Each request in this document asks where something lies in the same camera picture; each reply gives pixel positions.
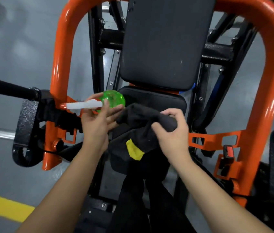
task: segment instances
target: yellow stripe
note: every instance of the yellow stripe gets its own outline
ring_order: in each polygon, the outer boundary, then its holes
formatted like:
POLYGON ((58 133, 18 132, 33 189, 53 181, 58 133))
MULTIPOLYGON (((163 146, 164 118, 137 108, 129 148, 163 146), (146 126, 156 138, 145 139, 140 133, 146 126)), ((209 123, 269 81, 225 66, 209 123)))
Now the yellow stripe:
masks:
POLYGON ((0 216, 23 222, 34 210, 34 207, 0 197, 0 216))

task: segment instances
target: yellow tag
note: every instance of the yellow tag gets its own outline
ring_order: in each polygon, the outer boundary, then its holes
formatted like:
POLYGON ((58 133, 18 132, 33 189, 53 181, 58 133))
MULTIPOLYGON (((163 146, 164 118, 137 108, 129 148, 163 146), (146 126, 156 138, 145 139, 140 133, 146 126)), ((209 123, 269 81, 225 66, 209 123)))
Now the yellow tag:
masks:
POLYGON ((131 156, 134 160, 141 160, 142 156, 144 155, 144 152, 133 143, 132 139, 126 141, 126 147, 129 156, 131 156))

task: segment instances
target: orange metal frame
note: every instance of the orange metal frame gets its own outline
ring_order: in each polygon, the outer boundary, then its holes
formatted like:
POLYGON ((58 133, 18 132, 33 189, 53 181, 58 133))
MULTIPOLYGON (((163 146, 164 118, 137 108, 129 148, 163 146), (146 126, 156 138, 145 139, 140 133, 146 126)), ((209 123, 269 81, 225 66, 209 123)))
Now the orange metal frame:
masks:
MULTIPOLYGON (((55 98, 57 108, 60 103, 73 101, 67 96, 67 89, 73 38, 77 26, 92 7, 105 1, 111 0, 69 0, 62 11, 56 34, 50 85, 50 92, 55 98)), ((247 196, 250 194, 274 118, 274 3, 270 0, 217 0, 215 10, 243 16, 254 24, 263 38, 266 63, 247 128, 214 135, 190 133, 189 145, 204 150, 222 150, 222 138, 237 135, 236 145, 233 146, 240 147, 237 168, 236 171, 234 168, 230 170, 233 173, 229 173, 228 178, 234 183, 235 194, 247 196), (193 137, 205 138, 204 145, 192 143, 193 137)), ((64 130, 48 121, 45 150, 55 151, 55 142, 58 138, 65 140, 65 134, 64 130)), ((45 153, 42 168, 50 170, 60 162, 60 157, 45 153)), ((240 205, 245 206, 245 198, 235 197, 235 199, 240 205)))

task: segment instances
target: backrest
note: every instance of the backrest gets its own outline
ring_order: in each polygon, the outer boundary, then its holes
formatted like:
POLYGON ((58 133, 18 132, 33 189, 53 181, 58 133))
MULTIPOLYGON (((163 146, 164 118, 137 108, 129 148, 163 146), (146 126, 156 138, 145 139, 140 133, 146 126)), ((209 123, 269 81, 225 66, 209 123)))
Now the backrest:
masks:
POLYGON ((130 0, 120 74, 170 90, 192 88, 216 0, 130 0))

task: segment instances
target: leg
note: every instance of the leg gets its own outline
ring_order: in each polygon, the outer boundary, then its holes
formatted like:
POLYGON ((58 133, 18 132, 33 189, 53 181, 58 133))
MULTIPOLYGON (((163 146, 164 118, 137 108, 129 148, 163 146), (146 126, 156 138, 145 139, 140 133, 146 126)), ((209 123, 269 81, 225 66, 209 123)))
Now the leg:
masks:
POLYGON ((143 180, 128 174, 123 182, 108 233, 150 233, 150 224, 142 200, 143 191, 143 180))
POLYGON ((147 180, 152 232, 196 232, 162 182, 147 180))

